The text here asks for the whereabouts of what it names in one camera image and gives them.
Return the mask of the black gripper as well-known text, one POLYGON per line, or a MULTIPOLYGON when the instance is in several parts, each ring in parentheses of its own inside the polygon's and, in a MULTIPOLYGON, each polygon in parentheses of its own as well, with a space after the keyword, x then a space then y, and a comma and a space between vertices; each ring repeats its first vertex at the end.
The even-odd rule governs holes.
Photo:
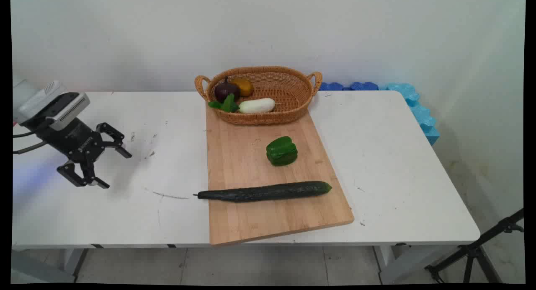
POLYGON ((123 146, 124 135, 107 123, 96 126, 96 131, 82 120, 75 118, 65 128, 55 131, 51 127, 39 131, 39 138, 54 147, 71 161, 56 168, 56 171, 76 187, 99 186, 108 189, 110 185, 96 176, 94 164, 107 148, 113 148, 124 158, 132 158, 123 146), (102 141, 101 134, 107 134, 112 141, 102 141), (79 164, 82 176, 75 172, 79 164))

